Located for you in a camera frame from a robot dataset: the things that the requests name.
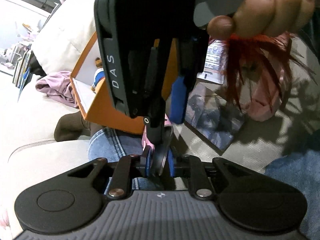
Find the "book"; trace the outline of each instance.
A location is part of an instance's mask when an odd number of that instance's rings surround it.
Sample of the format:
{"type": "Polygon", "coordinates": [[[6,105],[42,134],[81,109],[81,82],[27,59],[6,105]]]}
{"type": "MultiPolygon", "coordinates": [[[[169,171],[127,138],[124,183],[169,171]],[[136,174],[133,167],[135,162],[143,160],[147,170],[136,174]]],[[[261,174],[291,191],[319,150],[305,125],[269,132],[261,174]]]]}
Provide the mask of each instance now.
{"type": "Polygon", "coordinates": [[[245,114],[200,83],[189,95],[185,122],[209,145],[225,151],[244,124],[245,114]]]}
{"type": "Polygon", "coordinates": [[[23,56],[20,57],[20,59],[17,61],[17,66],[16,66],[16,69],[15,69],[15,72],[14,72],[13,84],[15,86],[17,86],[17,80],[18,80],[20,69],[21,69],[22,59],[23,59],[23,56]]]}
{"type": "Polygon", "coordinates": [[[20,84],[19,95],[18,95],[18,101],[19,101],[20,95],[22,93],[22,90],[31,81],[32,76],[33,76],[33,74],[30,73],[30,67],[28,66],[26,72],[23,74],[23,77],[22,77],[22,81],[21,81],[21,84],[20,84]]]}
{"type": "Polygon", "coordinates": [[[20,78],[20,75],[21,75],[21,71],[22,71],[22,65],[23,65],[23,62],[25,60],[27,56],[27,52],[25,52],[22,56],[22,60],[20,60],[19,64],[18,64],[18,68],[17,68],[17,71],[16,71],[16,75],[15,75],[15,86],[18,87],[18,82],[19,82],[19,78],[20,78]]]}
{"type": "Polygon", "coordinates": [[[24,58],[24,60],[22,62],[21,72],[20,72],[20,76],[19,76],[19,80],[18,80],[18,84],[17,84],[18,88],[21,87],[21,83],[22,83],[22,80],[23,80],[23,75],[27,71],[28,64],[29,64],[29,61],[30,61],[30,57],[31,57],[31,50],[28,50],[26,52],[26,56],[25,56],[25,58],[24,58]]]}

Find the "screw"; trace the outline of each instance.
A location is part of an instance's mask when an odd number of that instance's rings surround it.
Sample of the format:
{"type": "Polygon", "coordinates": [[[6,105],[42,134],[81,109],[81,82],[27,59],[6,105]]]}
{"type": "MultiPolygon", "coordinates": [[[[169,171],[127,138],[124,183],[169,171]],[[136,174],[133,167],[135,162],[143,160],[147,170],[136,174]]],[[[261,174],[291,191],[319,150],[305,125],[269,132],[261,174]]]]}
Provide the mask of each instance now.
{"type": "Polygon", "coordinates": [[[112,190],[109,191],[109,195],[111,197],[120,197],[124,194],[124,190],[121,188],[114,188],[112,190]]]}
{"type": "Polygon", "coordinates": [[[212,194],[212,191],[209,189],[206,189],[206,188],[202,188],[202,189],[197,190],[196,194],[199,197],[209,197],[212,194]]]}

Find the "stuffed toy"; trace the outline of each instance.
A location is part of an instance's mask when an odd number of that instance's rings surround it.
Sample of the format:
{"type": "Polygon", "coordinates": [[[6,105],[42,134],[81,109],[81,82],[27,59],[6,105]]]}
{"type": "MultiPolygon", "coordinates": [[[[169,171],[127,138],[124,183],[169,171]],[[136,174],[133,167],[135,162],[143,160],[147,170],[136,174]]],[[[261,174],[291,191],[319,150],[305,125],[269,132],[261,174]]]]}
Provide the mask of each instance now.
{"type": "Polygon", "coordinates": [[[95,62],[98,69],[94,74],[91,90],[97,94],[106,77],[103,71],[101,59],[97,57],[95,62]]]}

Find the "red feather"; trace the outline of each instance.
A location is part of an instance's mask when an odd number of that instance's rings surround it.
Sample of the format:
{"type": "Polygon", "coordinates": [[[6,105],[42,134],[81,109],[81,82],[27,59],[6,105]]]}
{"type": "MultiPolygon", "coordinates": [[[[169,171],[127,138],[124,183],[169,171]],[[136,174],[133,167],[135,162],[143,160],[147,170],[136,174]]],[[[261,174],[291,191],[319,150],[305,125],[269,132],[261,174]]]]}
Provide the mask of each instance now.
{"type": "MultiPolygon", "coordinates": [[[[274,58],[276,58],[283,66],[283,70],[289,82],[292,80],[292,72],[290,69],[289,61],[293,60],[297,65],[301,66],[310,74],[311,70],[305,66],[300,60],[295,59],[290,55],[293,35],[286,32],[279,37],[271,38],[266,35],[257,35],[250,39],[243,39],[233,34],[231,37],[224,41],[224,51],[220,57],[220,68],[226,75],[227,80],[227,101],[233,103],[241,109],[240,105],[240,84],[244,83],[240,60],[245,62],[256,62],[262,65],[270,74],[270,77],[279,91],[280,97],[282,92],[280,88],[280,81],[278,74],[274,70],[272,64],[269,62],[264,51],[267,51],[274,58]]],[[[271,95],[266,78],[262,75],[262,83],[265,86],[266,97],[269,101],[271,109],[271,95]]]]}

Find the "round black pad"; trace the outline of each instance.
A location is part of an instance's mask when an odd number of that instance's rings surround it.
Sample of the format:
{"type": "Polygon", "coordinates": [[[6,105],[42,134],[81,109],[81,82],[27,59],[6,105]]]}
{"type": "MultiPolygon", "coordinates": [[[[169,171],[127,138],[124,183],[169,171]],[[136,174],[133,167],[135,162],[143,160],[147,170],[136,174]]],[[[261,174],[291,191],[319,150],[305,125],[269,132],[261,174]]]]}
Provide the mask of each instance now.
{"type": "Polygon", "coordinates": [[[70,207],[75,201],[74,196],[64,190],[51,190],[38,198],[38,205],[45,211],[62,211],[70,207]]]}
{"type": "Polygon", "coordinates": [[[261,233],[297,228],[307,211],[301,192],[264,176],[237,178],[221,192],[218,205],[236,225],[261,233]]]}

